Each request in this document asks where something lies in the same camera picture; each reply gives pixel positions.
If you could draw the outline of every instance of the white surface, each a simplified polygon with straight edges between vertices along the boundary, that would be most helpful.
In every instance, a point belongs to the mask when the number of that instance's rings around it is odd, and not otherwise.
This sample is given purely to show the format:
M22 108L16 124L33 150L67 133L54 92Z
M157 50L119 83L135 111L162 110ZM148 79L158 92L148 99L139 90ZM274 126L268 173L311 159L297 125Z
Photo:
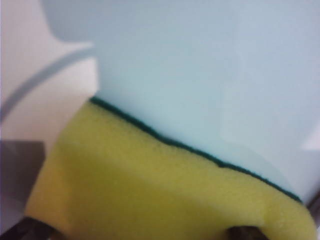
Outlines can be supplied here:
M305 202L319 190L319 1L3 0L1 10L1 104L58 59L94 49L28 92L3 139L50 149L99 88L160 133Z

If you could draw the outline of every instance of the dark object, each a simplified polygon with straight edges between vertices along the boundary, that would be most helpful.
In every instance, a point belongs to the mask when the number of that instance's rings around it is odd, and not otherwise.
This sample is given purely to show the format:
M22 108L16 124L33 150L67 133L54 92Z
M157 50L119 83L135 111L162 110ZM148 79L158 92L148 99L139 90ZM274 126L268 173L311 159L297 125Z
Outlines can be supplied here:
M42 141L0 141L0 232L23 217L25 204L45 160Z
M228 229L229 240L268 240L255 226L234 226Z
M320 227L320 192L308 205L308 209L314 219L317 228Z
M54 229L30 217L20 222L0 236L0 240L47 240Z

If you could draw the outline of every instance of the sponge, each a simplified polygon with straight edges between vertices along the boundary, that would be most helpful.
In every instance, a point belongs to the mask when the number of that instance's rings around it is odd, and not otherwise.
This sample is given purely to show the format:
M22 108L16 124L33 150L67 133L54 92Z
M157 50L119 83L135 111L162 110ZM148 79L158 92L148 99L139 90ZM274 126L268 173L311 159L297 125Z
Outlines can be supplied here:
M292 193L97 98L60 134L25 215L67 240L226 240L235 226L258 227L269 240L317 239Z

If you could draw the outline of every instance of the curved edge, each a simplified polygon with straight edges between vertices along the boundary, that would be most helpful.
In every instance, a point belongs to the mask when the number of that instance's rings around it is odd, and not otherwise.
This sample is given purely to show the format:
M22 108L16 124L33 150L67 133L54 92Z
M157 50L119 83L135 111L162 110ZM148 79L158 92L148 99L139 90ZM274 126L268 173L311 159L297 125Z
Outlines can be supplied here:
M299 202L299 203L303 203L301 201L301 199L295 195L294 193L290 192L290 191L287 191L285 189L283 189L282 187L276 185L275 183L269 181L268 179L254 173L254 172L251 172L250 170L248 169L245 169L245 168L242 168L240 166L237 166L237 165L234 165L234 164L231 164L231 163L227 163L227 162L224 162L220 159L218 159L217 157L207 153L207 152L204 152L204 151L201 151L197 148L194 148L192 146L188 146L182 142L179 142L179 141L176 141L176 140L173 140L171 138L168 138L166 136L163 136L161 135L160 133L158 133L157 131L155 131L152 127L146 125L144 122L142 122L141 120L123 112L122 110L120 110L119 108L107 103L106 101L98 98L97 96L93 96L92 98L90 98L89 100L91 103L107 110L107 111L110 111L111 113L117 115L118 117L122 118L123 120L127 121L128 123L136 126L137 128L139 128L140 130L142 130L143 132L151 135L152 137L154 137L155 139L157 139L158 141L166 144L166 145L169 145L169 146L173 146L173 147L177 147L177 148L181 148L181 149L184 149L184 150L187 150L188 152L190 153L193 153L193 154L196 154L196 155L199 155L201 157L204 157L206 158L207 160L209 161L212 161L214 162L215 164L218 165L218 167L220 168L228 168L228 169L232 169L232 170L235 170L235 171L238 171L238 172L241 172L241 173L244 173L244 174L247 174L247 175L250 175L256 179L259 179L261 181L263 181L264 183L270 185L271 187L279 190L280 192L282 192L283 194L287 195L288 197L290 197L291 199Z
M34 88L44 83L51 76L68 66L95 55L94 47L86 47L70 52L53 63L45 66L39 72L36 72L30 78L26 79L20 86L18 86L12 94L10 94L4 103L1 104L0 123L3 123L14 107L31 92Z

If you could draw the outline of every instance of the yellow sponge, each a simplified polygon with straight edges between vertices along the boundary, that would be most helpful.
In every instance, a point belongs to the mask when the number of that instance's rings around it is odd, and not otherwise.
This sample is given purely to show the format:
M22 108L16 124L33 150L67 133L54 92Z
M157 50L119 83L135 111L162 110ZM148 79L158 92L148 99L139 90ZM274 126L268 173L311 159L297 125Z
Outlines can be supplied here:
M61 133L25 215L68 240L224 240L234 226L259 227L270 240L316 239L299 201L92 102Z

